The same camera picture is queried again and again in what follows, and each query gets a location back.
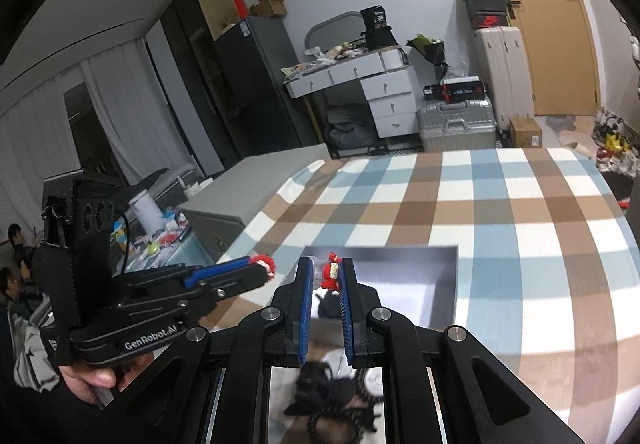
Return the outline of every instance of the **checkered bedsheet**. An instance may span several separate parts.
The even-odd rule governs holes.
[[[593,163],[573,151],[481,150],[316,161],[224,260],[271,254],[276,280],[214,311],[267,304],[305,246],[458,246],[466,326],[587,443],[640,406],[640,254]]]

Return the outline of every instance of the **red toy figure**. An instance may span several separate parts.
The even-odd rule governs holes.
[[[338,264],[342,261],[337,254],[334,252],[329,253],[328,262],[324,264],[322,268],[322,283],[320,287],[328,290],[340,290],[340,286],[338,285]]]
[[[273,258],[266,254],[255,254],[249,259],[250,264],[260,264],[267,270],[267,281],[273,280],[276,276],[276,263]]]

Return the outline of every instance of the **white drawer unit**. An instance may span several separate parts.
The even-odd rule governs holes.
[[[418,118],[415,115],[415,111],[401,116],[380,117],[379,119],[374,119],[374,121],[378,135],[381,138],[418,133]]]
[[[412,81],[409,74],[410,69],[381,74],[373,78],[360,81],[364,97],[367,101],[403,94],[412,90]]]
[[[369,54],[329,67],[335,85],[384,72],[380,54]]]
[[[379,98],[369,101],[369,108],[374,119],[379,117],[402,116],[402,114],[414,114],[418,109],[415,97],[411,92],[396,94],[388,98]]]
[[[317,90],[333,86],[331,74],[328,70],[321,70],[308,76],[303,76],[289,83],[290,95],[292,98],[306,96]]]

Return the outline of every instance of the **white suitcase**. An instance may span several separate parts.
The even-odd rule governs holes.
[[[489,27],[474,33],[480,71],[494,104],[495,119],[508,130],[514,116],[533,117],[533,86],[527,52],[517,27]]]

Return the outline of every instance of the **wooden door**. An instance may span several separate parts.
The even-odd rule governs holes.
[[[599,96],[591,29],[582,0],[519,0],[537,115],[592,116]]]

